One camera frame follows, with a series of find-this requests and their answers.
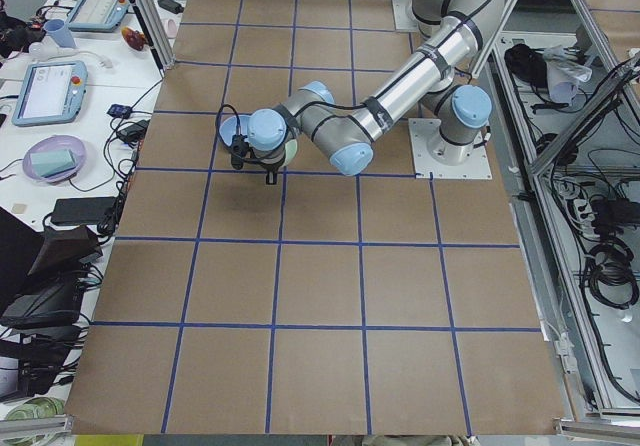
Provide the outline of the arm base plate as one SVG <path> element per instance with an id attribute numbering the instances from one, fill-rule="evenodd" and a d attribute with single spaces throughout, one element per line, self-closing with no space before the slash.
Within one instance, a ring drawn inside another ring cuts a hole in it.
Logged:
<path id="1" fill-rule="evenodd" d="M 409 120 L 414 175 L 419 179 L 435 180 L 491 180 L 492 173 L 486 148 L 474 141 L 458 146 L 441 136 L 439 119 L 412 118 Z"/>

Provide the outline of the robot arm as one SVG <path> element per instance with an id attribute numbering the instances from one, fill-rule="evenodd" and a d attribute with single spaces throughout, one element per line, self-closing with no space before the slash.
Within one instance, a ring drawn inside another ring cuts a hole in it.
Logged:
<path id="1" fill-rule="evenodd" d="M 372 145 L 392 129 L 423 97 L 453 81 L 459 62 L 479 53 L 497 31 L 505 0 L 411 0 L 421 25 L 437 31 L 372 95 L 356 106 L 338 106 L 329 89 L 314 81 L 282 103 L 255 111 L 245 142 L 254 161 L 277 182 L 278 170 L 306 135 L 345 176 L 361 173 L 371 162 Z"/>

